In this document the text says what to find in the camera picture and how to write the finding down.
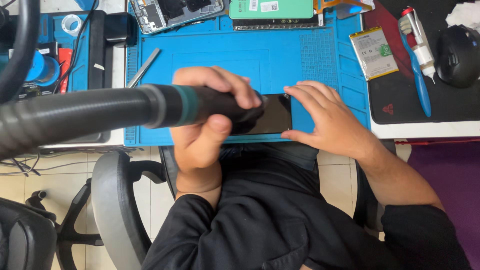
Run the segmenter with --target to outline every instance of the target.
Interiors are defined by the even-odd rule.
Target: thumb
[[[290,139],[292,141],[300,142],[309,146],[313,146],[315,136],[299,130],[287,130],[282,132],[280,136],[282,139]]]
[[[220,147],[230,135],[232,121],[225,115],[211,115],[203,124],[198,138],[188,146],[189,152],[196,157],[196,166],[204,168],[212,165],[220,153]]]

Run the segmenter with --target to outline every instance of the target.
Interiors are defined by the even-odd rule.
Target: person
[[[215,66],[180,69],[173,79],[230,92],[244,109],[261,105],[249,82]],[[311,134],[282,133],[294,142],[245,144],[219,161],[232,127],[226,116],[171,129],[178,192],[142,269],[470,268],[432,187],[384,148],[334,89],[300,81],[284,91],[315,123]],[[322,197],[314,172],[319,149],[363,168],[384,207],[384,242]]]

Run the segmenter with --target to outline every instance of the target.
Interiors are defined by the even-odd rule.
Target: blue silicone mat
[[[234,32],[232,20],[190,25],[155,36],[139,36],[127,49],[126,83],[155,48],[161,50],[139,84],[171,84],[175,70],[188,66],[217,65],[252,79],[261,94],[283,93],[283,86],[299,80],[316,80],[338,90],[354,115],[370,128],[367,84],[349,35],[361,30],[360,17],[338,20],[327,14],[326,27],[309,30],[255,30]],[[309,113],[292,99],[294,129],[312,132]],[[230,136],[227,143],[285,141],[280,134]],[[126,146],[172,145],[168,128],[125,129]]]
[[[67,34],[61,27],[65,16],[54,16],[48,13],[41,14],[39,43],[57,41],[59,48],[73,49],[77,37]],[[78,14],[85,21],[87,14]],[[90,22],[80,35],[75,66],[68,77],[67,92],[84,91],[88,89],[88,44],[90,41]]]

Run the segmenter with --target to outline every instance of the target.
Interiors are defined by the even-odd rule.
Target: phone screen
[[[268,98],[267,106],[262,117],[257,120],[257,125],[245,133],[275,134],[292,129],[292,106],[288,94],[264,95]]]

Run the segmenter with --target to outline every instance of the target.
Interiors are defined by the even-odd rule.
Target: black mouse
[[[480,34],[464,25],[454,25],[442,32],[437,43],[435,64],[438,76],[458,88],[475,84],[480,77]]]

